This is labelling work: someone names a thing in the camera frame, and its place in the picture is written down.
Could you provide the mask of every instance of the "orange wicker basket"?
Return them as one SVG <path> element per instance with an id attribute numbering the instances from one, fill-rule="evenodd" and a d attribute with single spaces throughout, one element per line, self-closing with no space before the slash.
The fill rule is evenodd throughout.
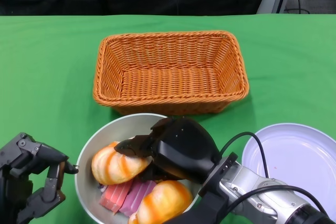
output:
<path id="1" fill-rule="evenodd" d="M 226 31 L 124 34 L 99 47 L 94 99 L 121 114 L 218 113 L 249 90 Z"/>

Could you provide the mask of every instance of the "toy bread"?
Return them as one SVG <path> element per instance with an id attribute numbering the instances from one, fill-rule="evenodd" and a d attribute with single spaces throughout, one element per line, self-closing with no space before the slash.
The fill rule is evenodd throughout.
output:
<path id="1" fill-rule="evenodd" d="M 173 180 L 163 181 L 144 197 L 128 224 L 162 224 L 182 214 L 191 202 L 192 195 L 183 184 Z"/>
<path id="2" fill-rule="evenodd" d="M 103 185 L 114 185 L 131 180 L 149 165 L 146 158 L 127 157 L 114 150 L 119 142 L 101 149 L 92 159 L 95 179 Z"/>

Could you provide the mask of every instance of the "bowl rim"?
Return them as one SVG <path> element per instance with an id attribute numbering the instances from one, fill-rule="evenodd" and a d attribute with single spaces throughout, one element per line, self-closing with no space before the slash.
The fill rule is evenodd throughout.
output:
<path id="1" fill-rule="evenodd" d="M 131 115 L 126 115 L 126 116 L 122 116 L 122 117 L 120 117 L 120 118 L 117 118 L 117 119 L 115 119 L 115 120 L 113 120 L 113 121 L 111 121 L 111 122 L 109 122 L 109 123 L 107 123 L 106 125 L 104 125 L 103 127 L 101 127 L 99 130 L 97 130 L 96 132 L 95 132 L 95 134 L 94 135 L 92 135 L 92 137 L 90 137 L 90 139 L 86 142 L 86 144 L 84 145 L 84 147 L 82 148 L 82 150 L 81 150 L 81 152 L 80 152 L 80 154 L 79 154 L 79 156 L 78 156 L 78 159 L 77 159 L 77 162 L 76 162 L 76 164 L 77 165 L 79 165 L 79 161 L 80 161 L 80 159 L 81 159 L 81 157 L 82 157 L 82 154 L 83 154 L 83 152 L 84 152 L 84 150 L 86 149 L 86 147 L 87 147 L 87 145 L 92 141 L 92 139 L 100 132 L 100 131 L 102 131 L 103 129 L 105 129 L 107 126 L 109 126 L 110 124 L 112 124 L 112 123 L 115 123 L 115 122 L 117 122 L 117 121 L 119 121 L 119 120 L 123 120 L 123 119 L 125 119 L 125 118 L 130 118 L 130 117 L 132 117 L 132 116 L 139 116 L 139 115 L 153 115 L 153 116 L 157 116 L 157 117 L 160 117 L 160 118 L 167 118 L 167 116 L 165 116 L 165 115 L 160 115 L 160 114 L 154 114 L 154 113 L 138 113 L 138 114 L 131 114 Z M 100 220 L 98 220 L 88 209 L 87 209 L 87 207 L 85 206 L 85 204 L 84 204 L 84 202 L 83 202 L 83 200 L 82 200 L 82 198 L 81 198 L 81 196 L 80 196 L 80 194 L 79 194 L 79 190 L 78 190 L 78 186 L 77 186 L 77 175 L 78 174 L 75 174 L 75 188 L 76 188 L 76 194 L 77 194 L 77 197 L 78 197 L 78 199 L 79 199 L 79 202 L 80 202 L 80 204 L 82 205 L 82 208 L 85 210 L 85 212 L 96 222 L 96 223 L 98 223 L 98 224 L 105 224 L 105 223 L 103 223 L 103 222 L 101 222 Z M 194 199 L 194 201 L 190 204 L 190 206 L 188 207 L 188 209 L 187 210 L 189 210 L 193 205 L 194 205 L 194 203 L 196 202 L 196 199 L 198 198 L 198 194 L 197 194 L 197 196 L 195 197 L 195 199 Z"/>

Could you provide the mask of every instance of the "metal bowl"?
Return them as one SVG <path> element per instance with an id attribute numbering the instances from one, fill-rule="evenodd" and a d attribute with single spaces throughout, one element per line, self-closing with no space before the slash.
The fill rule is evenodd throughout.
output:
<path id="1" fill-rule="evenodd" d="M 111 211 L 99 205 L 101 192 L 98 182 L 91 171 L 91 161 L 96 152 L 113 141 L 123 141 L 135 135 L 147 135 L 150 128 L 160 119 L 165 118 L 158 114 L 133 114 L 116 119 L 98 130 L 83 147 L 77 161 L 79 173 L 75 175 L 76 192 L 81 205 L 88 215 L 99 224 L 127 224 L 128 217 Z M 192 192 L 194 200 L 186 210 L 188 211 L 198 198 L 200 185 L 187 180 L 181 181 Z"/>

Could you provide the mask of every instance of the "green table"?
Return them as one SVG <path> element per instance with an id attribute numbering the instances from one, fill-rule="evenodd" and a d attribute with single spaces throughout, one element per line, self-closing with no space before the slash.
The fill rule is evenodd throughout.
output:
<path id="1" fill-rule="evenodd" d="M 120 115 L 92 98 L 102 38 L 148 31 L 227 30 L 236 35 L 250 94 L 217 115 L 195 118 L 219 147 L 242 131 L 295 122 L 336 138 L 336 16 L 0 17 L 0 146 L 21 131 L 77 157 L 90 136 Z M 228 151 L 242 154 L 247 138 Z M 34 188 L 46 173 L 31 176 Z M 74 178 L 67 200 L 34 224 L 93 223 L 81 209 Z M 227 217 L 224 223 L 247 223 Z"/>

